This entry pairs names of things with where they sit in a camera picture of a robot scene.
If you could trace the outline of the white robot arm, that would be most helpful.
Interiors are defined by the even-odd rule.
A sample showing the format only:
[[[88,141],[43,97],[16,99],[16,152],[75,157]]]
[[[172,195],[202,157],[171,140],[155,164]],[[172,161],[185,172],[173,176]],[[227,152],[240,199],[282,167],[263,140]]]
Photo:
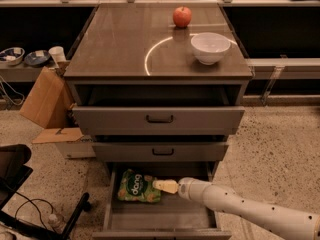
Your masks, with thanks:
[[[237,215],[284,240],[320,240],[320,215],[245,199],[232,188],[185,177],[155,180],[153,187],[200,203],[216,212]]]

